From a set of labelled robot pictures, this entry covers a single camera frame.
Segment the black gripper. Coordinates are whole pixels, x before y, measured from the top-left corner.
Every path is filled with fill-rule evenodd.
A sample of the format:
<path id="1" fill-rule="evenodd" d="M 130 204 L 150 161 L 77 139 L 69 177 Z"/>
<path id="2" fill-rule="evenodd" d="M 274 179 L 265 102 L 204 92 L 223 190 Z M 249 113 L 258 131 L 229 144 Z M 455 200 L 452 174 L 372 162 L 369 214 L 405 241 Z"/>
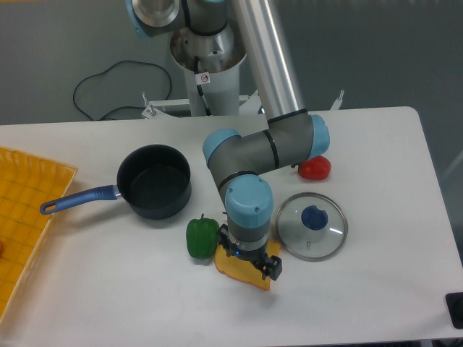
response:
<path id="1" fill-rule="evenodd" d="M 227 257 L 256 262 L 263 280 L 277 280 L 282 273 L 281 258 L 276 255 L 268 256 L 268 235 L 257 241 L 240 241 L 229 234 L 226 224 L 222 224 L 218 230 L 217 243 L 226 252 Z"/>

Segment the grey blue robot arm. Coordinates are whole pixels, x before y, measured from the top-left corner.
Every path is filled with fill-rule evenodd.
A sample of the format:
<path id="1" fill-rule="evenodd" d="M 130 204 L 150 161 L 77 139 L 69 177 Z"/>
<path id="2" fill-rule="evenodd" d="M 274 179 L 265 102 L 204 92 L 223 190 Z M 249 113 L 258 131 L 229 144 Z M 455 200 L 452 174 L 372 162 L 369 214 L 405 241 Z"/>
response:
<path id="1" fill-rule="evenodd" d="M 128 1 L 126 8 L 139 35 L 171 33 L 171 55 L 187 74 L 200 115 L 224 112 L 206 90 L 216 80 L 228 87 L 224 100 L 239 105 L 239 86 L 225 75 L 249 59 L 268 127 L 247 136 L 217 130 L 203 154 L 227 215 L 218 243 L 277 279 L 281 260 L 266 251 L 273 197 L 262 175 L 323 154 L 330 137 L 324 120 L 305 108 L 275 2 Z"/>

